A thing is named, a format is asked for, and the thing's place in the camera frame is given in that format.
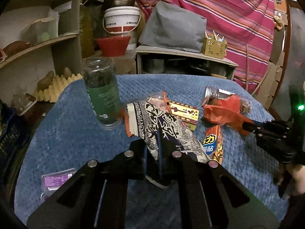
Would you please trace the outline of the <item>person right hand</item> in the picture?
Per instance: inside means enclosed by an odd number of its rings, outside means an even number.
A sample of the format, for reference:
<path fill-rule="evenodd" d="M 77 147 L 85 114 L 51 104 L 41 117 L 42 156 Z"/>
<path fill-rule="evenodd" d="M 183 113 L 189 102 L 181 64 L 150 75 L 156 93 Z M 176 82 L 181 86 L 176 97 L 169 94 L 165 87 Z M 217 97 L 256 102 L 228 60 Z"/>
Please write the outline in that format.
<path fill-rule="evenodd" d="M 284 197 L 299 196 L 304 194 L 304 165 L 301 164 L 278 164 L 278 171 L 274 176 L 274 183 L 281 186 L 287 178 L 291 178 L 284 191 Z"/>

